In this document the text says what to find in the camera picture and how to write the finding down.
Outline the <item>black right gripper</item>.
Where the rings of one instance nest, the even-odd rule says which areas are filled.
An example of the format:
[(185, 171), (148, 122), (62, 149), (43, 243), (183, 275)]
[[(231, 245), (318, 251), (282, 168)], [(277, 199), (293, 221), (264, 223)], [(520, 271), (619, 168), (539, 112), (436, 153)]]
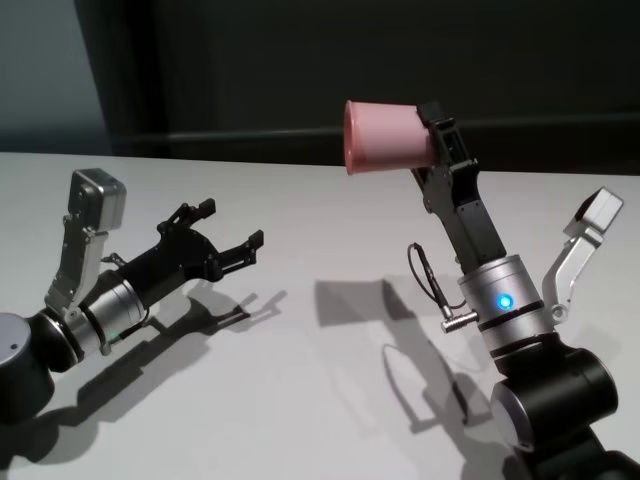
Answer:
[(428, 130), (434, 165), (412, 168), (428, 213), (441, 221), (464, 274), (506, 256), (502, 240), (478, 190), (479, 164), (468, 151), (456, 120), (440, 104), (416, 107)]

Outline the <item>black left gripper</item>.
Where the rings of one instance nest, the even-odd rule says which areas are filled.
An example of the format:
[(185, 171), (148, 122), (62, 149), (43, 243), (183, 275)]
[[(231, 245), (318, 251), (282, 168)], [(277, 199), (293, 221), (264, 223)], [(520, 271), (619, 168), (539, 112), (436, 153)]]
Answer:
[(199, 205), (181, 204), (157, 225), (160, 241), (119, 267), (144, 308), (149, 308), (192, 279), (216, 282), (257, 262), (264, 246), (264, 231), (257, 230), (233, 248), (217, 251), (191, 227), (216, 213), (216, 202), (207, 198)]

